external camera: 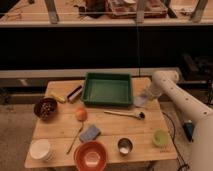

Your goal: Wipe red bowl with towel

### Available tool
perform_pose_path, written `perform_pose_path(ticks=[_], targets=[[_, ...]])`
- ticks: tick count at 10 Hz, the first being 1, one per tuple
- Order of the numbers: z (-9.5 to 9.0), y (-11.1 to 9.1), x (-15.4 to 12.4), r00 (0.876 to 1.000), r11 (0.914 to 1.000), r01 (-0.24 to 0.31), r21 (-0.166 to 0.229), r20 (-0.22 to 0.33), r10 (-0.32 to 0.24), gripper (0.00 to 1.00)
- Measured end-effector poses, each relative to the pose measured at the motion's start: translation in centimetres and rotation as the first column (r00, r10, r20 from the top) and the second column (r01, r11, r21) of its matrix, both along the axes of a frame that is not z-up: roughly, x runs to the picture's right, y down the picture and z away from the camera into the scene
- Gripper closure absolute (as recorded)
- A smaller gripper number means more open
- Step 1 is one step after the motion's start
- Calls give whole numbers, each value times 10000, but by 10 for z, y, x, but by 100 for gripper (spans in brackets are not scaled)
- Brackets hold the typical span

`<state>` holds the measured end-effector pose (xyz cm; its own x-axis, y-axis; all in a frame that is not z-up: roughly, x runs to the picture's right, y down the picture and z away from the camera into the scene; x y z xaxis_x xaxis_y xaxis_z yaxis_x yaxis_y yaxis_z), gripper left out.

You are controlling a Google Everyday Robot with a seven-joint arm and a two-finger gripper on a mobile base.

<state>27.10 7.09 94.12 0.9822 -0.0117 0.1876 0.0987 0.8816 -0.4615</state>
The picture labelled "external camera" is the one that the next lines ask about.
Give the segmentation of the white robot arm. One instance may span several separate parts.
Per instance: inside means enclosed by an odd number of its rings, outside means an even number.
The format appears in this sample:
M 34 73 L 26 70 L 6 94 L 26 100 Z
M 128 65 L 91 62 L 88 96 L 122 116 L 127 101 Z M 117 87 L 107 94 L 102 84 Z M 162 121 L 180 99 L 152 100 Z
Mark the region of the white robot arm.
M 213 109 L 181 89 L 176 71 L 156 71 L 145 89 L 149 100 L 166 94 L 190 119 L 195 128 L 190 154 L 190 171 L 213 171 Z

